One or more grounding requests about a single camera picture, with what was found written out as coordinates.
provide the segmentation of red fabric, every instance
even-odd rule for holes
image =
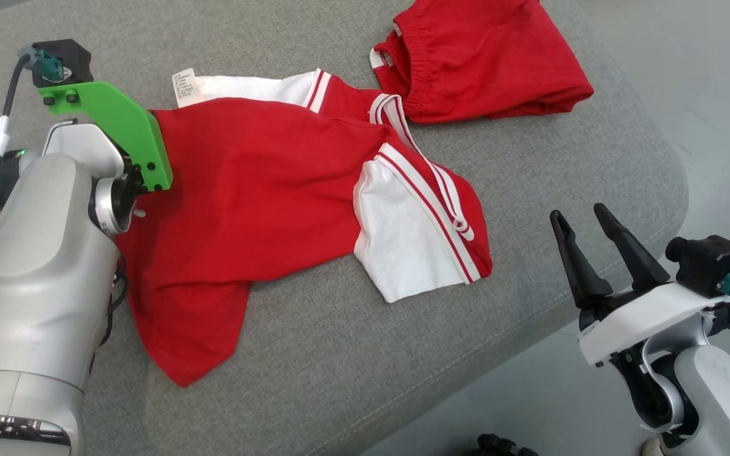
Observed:
[[[571,112],[593,94],[538,0],[416,0],[394,23],[371,64],[415,122]]]
[[[320,72],[319,77],[322,78],[325,72],[324,70]],[[328,117],[353,118],[370,122],[369,113],[373,102],[382,93],[379,89],[356,89],[346,84],[339,76],[330,75],[319,113]]]
[[[188,386],[233,354],[250,281],[350,253],[353,188],[390,127],[276,101],[221,98],[155,113],[174,171],[140,196],[117,243],[148,354]]]
[[[433,164],[435,170],[430,167],[423,166],[423,159],[418,154],[405,153],[405,158],[413,164],[413,167],[418,170],[418,173],[422,174],[424,180],[427,182],[435,182],[435,177],[432,173],[435,171],[440,173],[449,174],[450,179],[455,183],[455,188],[458,190],[458,200],[461,205],[461,213],[463,213],[464,219],[466,220],[466,228],[472,230],[475,236],[472,239],[463,239],[463,243],[466,246],[466,250],[469,252],[469,260],[475,263],[475,267],[478,269],[478,274],[481,278],[489,277],[492,274],[492,255],[489,252],[489,234],[487,234],[486,220],[483,217],[483,208],[480,205],[480,199],[478,194],[472,188],[472,185],[461,176],[458,176],[454,172],[448,170],[448,168],[441,167],[441,165]],[[441,191],[435,186],[431,185],[432,190],[437,193],[439,200],[450,199],[449,194],[441,194]]]

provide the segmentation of gray couch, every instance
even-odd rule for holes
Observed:
[[[175,106],[170,76],[188,67],[269,77],[322,67],[377,87],[368,50],[409,3],[33,0],[0,11],[0,109],[15,52],[64,37],[92,52],[98,80],[148,108]],[[352,256],[258,283],[235,355],[187,389],[145,355],[122,308],[87,392],[90,453],[357,454],[576,318],[554,208],[615,288],[629,282],[594,202],[660,254],[686,216],[681,165],[573,0],[542,3],[596,89],[591,100],[570,115],[412,127],[481,197],[492,277],[389,306]],[[55,120],[25,74],[11,144],[40,145]]]

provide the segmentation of red shorts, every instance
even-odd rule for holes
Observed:
[[[571,112],[593,95],[538,0],[416,0],[371,50],[414,122]]]

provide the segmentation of red and white striped trim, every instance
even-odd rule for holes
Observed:
[[[428,214],[430,220],[438,230],[441,239],[445,243],[448,243],[452,260],[458,266],[464,283],[472,283],[479,280],[480,272],[464,244],[464,239],[461,239],[463,233],[459,236],[459,232],[455,230],[452,223],[449,223],[447,211],[444,210],[444,206],[441,205],[441,201],[435,195],[435,191],[430,188],[429,184],[418,173],[416,168],[413,167],[411,162],[404,158],[402,153],[397,151],[393,146],[387,144],[387,142],[382,145],[379,154],[377,154],[374,160],[389,168],[405,188],[411,191],[411,194],[418,200],[418,204]]]
[[[325,98],[326,90],[328,90],[328,81],[330,80],[330,73],[324,72],[324,70],[319,68],[315,71],[312,86],[309,87],[309,91],[306,94],[304,108],[308,108],[313,112],[319,113],[319,109],[323,106],[323,99]]]
[[[452,220],[455,230],[461,233],[461,236],[467,241],[474,239],[475,232],[472,231],[472,228],[466,222],[463,211],[461,211],[461,199],[458,197],[458,189],[455,187],[455,182],[452,181],[452,177],[449,176],[449,173],[444,168],[429,161],[421,153],[421,150],[418,149],[415,141],[413,141],[413,136],[407,126],[404,110],[402,109],[402,96],[388,95],[387,93],[380,94],[373,101],[373,104],[371,104],[369,115],[371,124],[382,125],[385,123],[385,119],[387,119],[388,124],[396,130],[403,144],[422,156],[424,162],[428,164],[432,174],[435,176],[435,182],[437,182],[438,188],[444,197],[444,204],[447,205],[449,218]]]

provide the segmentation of floor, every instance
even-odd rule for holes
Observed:
[[[730,1],[579,3],[686,165],[690,206],[681,235],[730,239]],[[583,362],[576,328],[570,324],[450,396],[366,456],[462,454],[480,433],[542,456],[637,454],[650,434],[638,426],[617,372]],[[730,334],[713,343],[730,353]]]

